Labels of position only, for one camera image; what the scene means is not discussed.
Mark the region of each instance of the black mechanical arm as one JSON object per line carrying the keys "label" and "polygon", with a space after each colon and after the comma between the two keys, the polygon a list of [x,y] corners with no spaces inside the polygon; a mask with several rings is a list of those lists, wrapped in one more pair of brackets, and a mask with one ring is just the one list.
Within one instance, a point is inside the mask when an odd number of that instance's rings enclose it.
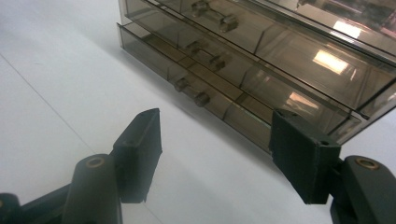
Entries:
{"label": "black mechanical arm", "polygon": [[333,223],[396,223],[396,179],[380,162],[362,156],[342,161],[341,146],[287,110],[274,111],[270,149],[305,203],[333,196]]}
{"label": "black mechanical arm", "polygon": [[[333,223],[396,223],[396,179],[380,162],[361,156],[342,161],[341,146],[287,110],[274,111],[270,149],[305,203],[333,196]],[[146,200],[161,153],[159,110],[145,111],[110,155],[80,161],[70,185],[24,206],[15,195],[0,194],[0,224],[122,223],[120,201]]]}
{"label": "black mechanical arm", "polygon": [[70,185],[23,206],[17,196],[0,194],[0,224],[121,224],[120,202],[146,200],[161,153],[160,110],[142,112],[110,155],[76,165]]}

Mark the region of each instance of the drawer handle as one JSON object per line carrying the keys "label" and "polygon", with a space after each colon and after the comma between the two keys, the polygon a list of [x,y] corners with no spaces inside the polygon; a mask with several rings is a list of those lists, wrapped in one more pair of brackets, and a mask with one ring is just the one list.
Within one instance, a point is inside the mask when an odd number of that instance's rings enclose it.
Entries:
{"label": "drawer handle", "polygon": [[181,78],[175,83],[176,91],[183,91],[192,98],[196,105],[203,107],[210,102],[210,96],[203,91],[195,90],[186,78]]}
{"label": "drawer handle", "polygon": [[225,15],[215,9],[211,8],[206,1],[198,1],[191,4],[191,13],[194,18],[201,17],[206,13],[212,12],[215,18],[219,17],[219,29],[222,33],[227,33],[238,27],[238,19],[234,14]]}
{"label": "drawer handle", "polygon": [[204,44],[199,41],[194,41],[186,47],[186,51],[191,55],[198,58],[203,64],[208,65],[211,71],[217,72],[225,67],[225,61],[221,55],[215,55],[208,50],[204,49]]}

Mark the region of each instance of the screw hole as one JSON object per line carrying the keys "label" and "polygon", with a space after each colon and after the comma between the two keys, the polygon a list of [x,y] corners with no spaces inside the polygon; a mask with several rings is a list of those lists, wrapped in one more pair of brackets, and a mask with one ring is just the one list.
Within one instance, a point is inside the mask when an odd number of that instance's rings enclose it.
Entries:
{"label": "screw hole", "polygon": [[370,169],[370,170],[376,170],[379,168],[378,163],[375,161],[369,161],[364,158],[358,158],[356,159],[356,163],[359,164],[360,166]]}
{"label": "screw hole", "polygon": [[105,160],[103,158],[95,157],[95,158],[92,158],[92,159],[88,160],[85,163],[85,165],[88,168],[96,168],[96,167],[99,167],[99,166],[103,165],[103,163],[105,163]]}

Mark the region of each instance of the white table surface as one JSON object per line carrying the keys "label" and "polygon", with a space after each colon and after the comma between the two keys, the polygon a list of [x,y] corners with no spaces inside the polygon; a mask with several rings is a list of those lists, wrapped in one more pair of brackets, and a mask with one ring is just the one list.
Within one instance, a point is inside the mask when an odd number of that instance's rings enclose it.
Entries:
{"label": "white table surface", "polygon": [[[71,181],[139,112],[161,110],[163,154],[124,223],[332,223],[270,156],[120,48],[117,0],[0,0],[0,192],[28,203]],[[396,173],[396,111],[343,147]]]}

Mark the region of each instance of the translucent plastic storage cabinet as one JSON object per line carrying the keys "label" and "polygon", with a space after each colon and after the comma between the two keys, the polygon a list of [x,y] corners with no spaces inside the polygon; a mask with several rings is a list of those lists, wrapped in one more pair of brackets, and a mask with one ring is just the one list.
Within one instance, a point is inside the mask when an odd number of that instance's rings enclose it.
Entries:
{"label": "translucent plastic storage cabinet", "polygon": [[396,106],[396,13],[277,2],[120,0],[121,46],[264,150],[274,108],[343,144]]}

